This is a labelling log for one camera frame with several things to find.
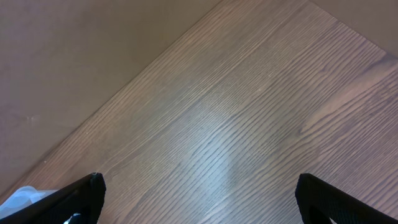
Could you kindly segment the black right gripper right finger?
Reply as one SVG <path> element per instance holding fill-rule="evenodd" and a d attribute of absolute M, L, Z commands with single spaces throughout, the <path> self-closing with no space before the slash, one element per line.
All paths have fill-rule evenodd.
<path fill-rule="evenodd" d="M 299 175 L 295 198 L 304 224 L 397 224 L 396 219 L 309 173 Z"/>

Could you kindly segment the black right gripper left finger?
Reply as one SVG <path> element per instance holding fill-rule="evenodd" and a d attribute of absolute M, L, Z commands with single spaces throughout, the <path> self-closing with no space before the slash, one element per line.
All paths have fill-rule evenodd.
<path fill-rule="evenodd" d="M 97 224 L 104 205 L 102 174 L 92 173 L 1 219 L 2 224 Z"/>

